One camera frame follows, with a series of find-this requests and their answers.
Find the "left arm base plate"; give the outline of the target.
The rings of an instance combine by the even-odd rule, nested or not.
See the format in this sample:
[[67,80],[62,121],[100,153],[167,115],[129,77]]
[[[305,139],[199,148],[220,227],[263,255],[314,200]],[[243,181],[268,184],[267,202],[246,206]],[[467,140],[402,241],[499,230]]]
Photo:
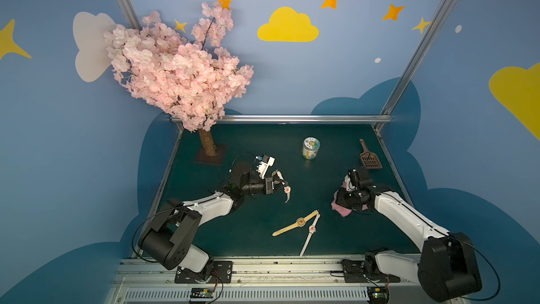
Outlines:
[[214,261],[210,259],[200,272],[194,272],[186,267],[178,267],[174,283],[175,284],[229,284],[233,271],[232,261]]

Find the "pink cloth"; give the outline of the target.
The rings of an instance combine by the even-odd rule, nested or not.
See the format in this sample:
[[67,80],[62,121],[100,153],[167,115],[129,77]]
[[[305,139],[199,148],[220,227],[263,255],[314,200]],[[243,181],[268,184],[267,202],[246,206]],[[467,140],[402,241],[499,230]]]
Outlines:
[[341,217],[347,217],[352,213],[352,210],[341,205],[338,205],[338,196],[340,195],[339,191],[336,191],[333,195],[333,201],[331,203],[331,208],[336,211]]

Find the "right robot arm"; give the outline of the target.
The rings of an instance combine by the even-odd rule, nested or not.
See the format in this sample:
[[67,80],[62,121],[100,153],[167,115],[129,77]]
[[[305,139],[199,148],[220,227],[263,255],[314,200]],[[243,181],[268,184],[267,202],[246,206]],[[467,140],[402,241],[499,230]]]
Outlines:
[[348,270],[357,269],[370,281],[398,277],[419,285],[439,303],[476,293],[482,280],[472,241],[436,225],[384,184],[376,184],[365,168],[347,172],[336,192],[336,205],[351,211],[375,211],[396,225],[419,249],[402,254],[376,249],[362,263],[346,260]]

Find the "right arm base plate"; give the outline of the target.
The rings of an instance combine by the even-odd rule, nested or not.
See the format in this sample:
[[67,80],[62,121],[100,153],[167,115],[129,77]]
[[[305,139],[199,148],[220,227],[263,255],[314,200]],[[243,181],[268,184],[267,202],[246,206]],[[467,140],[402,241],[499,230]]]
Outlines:
[[346,283],[400,283],[400,278],[382,273],[374,258],[366,260],[343,259],[340,261]]

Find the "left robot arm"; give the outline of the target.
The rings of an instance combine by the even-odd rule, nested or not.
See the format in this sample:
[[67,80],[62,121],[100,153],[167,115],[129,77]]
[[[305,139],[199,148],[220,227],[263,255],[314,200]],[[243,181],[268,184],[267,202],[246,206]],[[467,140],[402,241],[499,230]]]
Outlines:
[[279,170],[266,177],[249,163],[240,162],[211,196],[183,202],[170,199],[144,222],[136,246],[167,270],[179,268],[191,277],[209,277],[214,259],[193,245],[198,228],[236,211],[247,195],[290,193],[283,177]]

